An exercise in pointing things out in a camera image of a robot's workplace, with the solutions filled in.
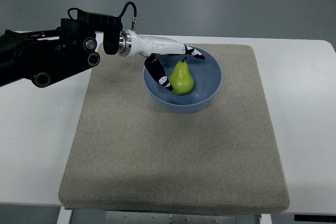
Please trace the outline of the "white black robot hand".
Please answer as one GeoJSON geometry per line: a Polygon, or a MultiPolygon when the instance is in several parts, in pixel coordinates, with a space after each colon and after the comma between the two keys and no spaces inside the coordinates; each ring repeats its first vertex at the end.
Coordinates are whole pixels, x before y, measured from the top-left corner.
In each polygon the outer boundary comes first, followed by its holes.
{"type": "Polygon", "coordinates": [[[194,47],[184,45],[173,39],[138,35],[132,30],[123,30],[120,34],[117,54],[121,57],[143,55],[147,57],[144,66],[152,79],[160,86],[173,91],[166,72],[156,55],[191,55],[196,59],[205,59],[205,56],[194,47]]]}

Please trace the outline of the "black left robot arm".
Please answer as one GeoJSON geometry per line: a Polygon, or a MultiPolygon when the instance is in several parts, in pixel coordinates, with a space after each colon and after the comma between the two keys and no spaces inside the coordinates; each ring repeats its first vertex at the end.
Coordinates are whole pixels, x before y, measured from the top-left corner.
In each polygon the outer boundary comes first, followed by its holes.
{"type": "Polygon", "coordinates": [[[152,79],[173,91],[158,55],[193,56],[204,59],[194,47],[164,37],[141,36],[136,33],[137,8],[127,2],[118,16],[76,9],[77,17],[61,19],[54,30],[15,32],[1,35],[1,86],[21,79],[45,88],[96,67],[96,34],[103,34],[103,49],[108,55],[145,57],[144,66],[152,79]]]}

